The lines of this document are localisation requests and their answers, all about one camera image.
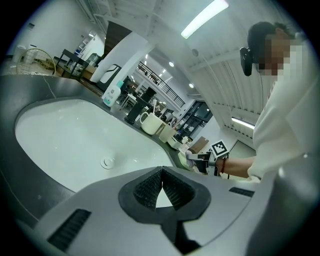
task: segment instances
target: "sink drain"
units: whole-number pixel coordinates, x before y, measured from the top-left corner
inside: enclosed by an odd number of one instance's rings
[[[115,166],[115,160],[113,158],[103,157],[100,160],[100,164],[104,169],[110,170]]]

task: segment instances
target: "railing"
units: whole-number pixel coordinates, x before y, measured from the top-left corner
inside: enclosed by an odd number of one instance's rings
[[[142,62],[136,66],[136,69],[153,81],[167,96],[172,99],[181,108],[185,102],[165,83],[156,73],[144,65]]]

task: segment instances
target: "white mug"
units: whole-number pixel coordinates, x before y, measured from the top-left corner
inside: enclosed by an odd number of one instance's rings
[[[144,116],[144,114],[146,114],[147,117],[142,122],[141,118]],[[147,112],[143,112],[140,116],[140,123],[142,130],[144,130],[147,134],[154,135],[159,127],[163,124],[163,121],[159,117],[156,117],[153,113],[149,114]]]

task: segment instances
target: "red bracelet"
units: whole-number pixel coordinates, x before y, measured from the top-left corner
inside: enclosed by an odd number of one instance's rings
[[[226,160],[227,160],[227,158],[225,157],[225,158],[223,159],[223,163],[222,163],[222,169],[221,169],[221,173],[222,173],[222,174],[225,173]]]

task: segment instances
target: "white shirt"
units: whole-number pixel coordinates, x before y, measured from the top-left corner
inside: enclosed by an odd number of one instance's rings
[[[319,147],[319,66],[311,44],[291,46],[280,72],[253,132],[256,157],[248,174],[254,181]]]

